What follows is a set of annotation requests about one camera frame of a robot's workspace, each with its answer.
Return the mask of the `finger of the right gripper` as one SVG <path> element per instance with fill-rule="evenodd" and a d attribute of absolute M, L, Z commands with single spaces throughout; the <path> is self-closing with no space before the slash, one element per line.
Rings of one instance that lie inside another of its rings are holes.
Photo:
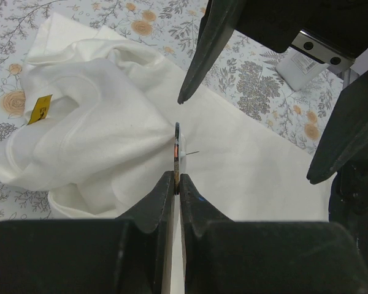
<path fill-rule="evenodd" d="M 179 104 L 189 100 L 199 88 L 231 38 L 244 7 L 245 1 L 237 0 L 207 3 L 199 25 L 196 51 L 178 95 Z"/>
<path fill-rule="evenodd" d="M 307 179 L 329 179 L 368 142 L 368 71 L 348 85 L 337 103 L 311 161 Z"/>

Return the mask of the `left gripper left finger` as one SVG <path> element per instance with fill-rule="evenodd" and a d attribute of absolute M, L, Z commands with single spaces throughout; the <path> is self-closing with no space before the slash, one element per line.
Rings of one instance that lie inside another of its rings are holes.
<path fill-rule="evenodd" d="M 174 174 L 114 219 L 0 222 L 0 293 L 168 293 Z"/>

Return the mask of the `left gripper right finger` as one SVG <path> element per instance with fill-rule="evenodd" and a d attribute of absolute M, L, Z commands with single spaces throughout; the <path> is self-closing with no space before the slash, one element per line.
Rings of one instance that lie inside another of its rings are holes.
<path fill-rule="evenodd" d="M 353 238 L 329 222 L 235 222 L 180 179 L 186 293 L 368 293 Z"/>

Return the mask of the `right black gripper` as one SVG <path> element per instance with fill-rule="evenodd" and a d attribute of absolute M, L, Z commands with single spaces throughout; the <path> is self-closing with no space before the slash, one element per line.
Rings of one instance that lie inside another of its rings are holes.
<path fill-rule="evenodd" d="M 347 69 L 368 49 L 368 1 L 246 1 L 236 29 L 278 53 L 292 47 Z M 368 212 L 363 149 L 334 173 L 338 194 L 358 214 Z"/>

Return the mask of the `white t-shirt with flower print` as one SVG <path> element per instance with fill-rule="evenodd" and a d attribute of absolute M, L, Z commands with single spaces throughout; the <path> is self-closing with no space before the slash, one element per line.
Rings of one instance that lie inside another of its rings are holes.
<path fill-rule="evenodd" d="M 0 142 L 0 181 L 48 192 L 57 218 L 115 217 L 174 165 L 174 125 L 190 157 L 181 172 L 228 217 L 326 221 L 331 182 L 311 185 L 310 156 L 201 86 L 179 105 L 184 71 L 109 28 L 60 14 L 41 24 L 23 64 L 25 119 Z"/>

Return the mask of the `round blue yellow brooch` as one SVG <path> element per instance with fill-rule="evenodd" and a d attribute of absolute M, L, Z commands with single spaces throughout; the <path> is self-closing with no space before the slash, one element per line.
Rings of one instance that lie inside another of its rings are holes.
<path fill-rule="evenodd" d="M 183 159 L 186 156 L 199 153 L 199 151 L 193 151 L 187 153 L 182 150 L 182 135 L 180 123 L 175 123 L 175 134 L 174 134 L 174 195 L 180 194 L 180 168 L 182 166 Z"/>

